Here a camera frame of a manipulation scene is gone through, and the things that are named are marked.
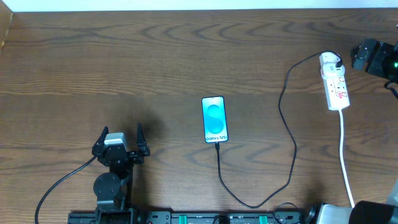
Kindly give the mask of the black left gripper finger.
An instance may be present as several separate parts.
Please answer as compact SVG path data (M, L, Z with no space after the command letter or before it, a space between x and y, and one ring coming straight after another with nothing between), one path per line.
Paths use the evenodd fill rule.
M149 145L144 137L141 123L137 125L136 145L139 149L139 152L141 152L143 156L150 155Z
M104 140L108 133L109 133L109 129L107 126L105 126L102 133L100 134L98 140L93 145L93 152L103 152L106 149Z

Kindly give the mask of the blue smartphone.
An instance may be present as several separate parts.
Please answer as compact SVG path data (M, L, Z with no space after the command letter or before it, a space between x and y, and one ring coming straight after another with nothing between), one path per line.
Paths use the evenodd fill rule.
M201 99L205 142L208 144L228 141L228 125L223 96Z

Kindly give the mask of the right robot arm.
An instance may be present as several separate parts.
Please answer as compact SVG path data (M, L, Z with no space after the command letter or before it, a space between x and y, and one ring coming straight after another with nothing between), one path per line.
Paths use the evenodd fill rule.
M376 39L365 39L350 52L351 67L387 80L384 88L397 97L392 84L397 83L397 44L387 44ZM343 110L350 105L346 87L345 67L341 57L325 51L319 56L320 75L323 78L328 109L337 111L340 122L339 159L350 206L337 207L323 204L308 214L314 223L397 223L397 199L389 203L369 201L354 202L344 159L345 124Z

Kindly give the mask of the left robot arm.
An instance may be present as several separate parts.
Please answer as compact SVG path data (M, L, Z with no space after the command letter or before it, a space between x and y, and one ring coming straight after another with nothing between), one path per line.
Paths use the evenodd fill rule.
M134 208L129 202L133 178L133 167L143 164L150 156L150 149L137 125L137 150L128 151L123 133L110 133L104 127L100 137L92 147L92 154L98 161L109 168L97 177L93 191L97 197L95 223L146 223L147 214Z

